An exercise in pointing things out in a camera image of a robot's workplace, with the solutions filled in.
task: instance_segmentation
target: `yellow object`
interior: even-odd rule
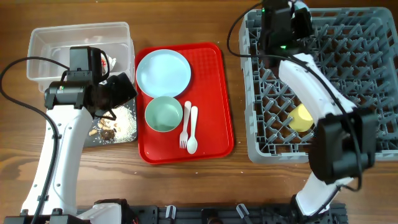
[[[293,121],[289,123],[289,126],[295,131],[308,131],[313,124],[313,119],[310,113],[302,103],[290,112],[289,116],[293,118]]]

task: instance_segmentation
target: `white fork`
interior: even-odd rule
[[[188,120],[189,120],[189,114],[191,112],[191,102],[186,101],[184,105],[184,125],[182,132],[180,134],[180,148],[185,149],[187,147],[187,141],[188,141],[188,133],[187,133],[187,128],[188,128]]]

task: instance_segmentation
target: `wooden table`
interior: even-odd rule
[[[139,157],[136,142],[85,148],[76,191],[79,207],[87,208],[103,198],[126,198],[131,205],[200,206],[240,202],[260,205],[288,202],[305,184],[310,173],[308,164],[267,166],[253,164],[248,159],[243,74],[239,59],[226,49],[226,36],[235,18],[254,1],[6,2],[9,4],[0,6],[1,69],[27,55],[30,33],[36,27],[70,24],[125,21],[130,26],[136,52],[144,47],[194,42],[214,42],[224,52],[236,138],[231,155],[223,159],[150,166]],[[398,4],[394,0],[308,0],[307,3],[310,7],[384,6],[395,17],[398,15]],[[238,29],[231,39],[234,47],[238,45]],[[5,92],[44,110],[43,94],[25,74],[25,63],[13,67],[4,79]],[[0,97],[0,223],[6,215],[18,215],[27,197],[42,149],[44,129],[42,117]],[[396,162],[378,162],[365,173],[360,193],[342,191],[337,201],[347,204],[350,223],[398,222],[397,170]]]

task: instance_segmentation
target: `fork handle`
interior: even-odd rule
[[[183,131],[187,131],[188,128],[188,120],[189,120],[189,114],[191,112],[191,102],[186,101],[184,105],[184,125],[183,125]]]
[[[196,106],[192,106],[192,111],[191,111],[191,137],[195,136],[195,129],[197,128],[197,119],[198,119],[198,108]]]

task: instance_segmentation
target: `transparent container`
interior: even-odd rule
[[[110,75],[125,72],[134,83],[134,46],[129,25],[125,22],[36,28],[30,36],[28,57],[50,58],[69,66],[70,47],[82,45],[99,48],[111,58],[116,58]],[[58,65],[42,60],[27,62],[27,77],[39,84],[41,92],[44,92],[51,82],[59,81],[64,70]]]

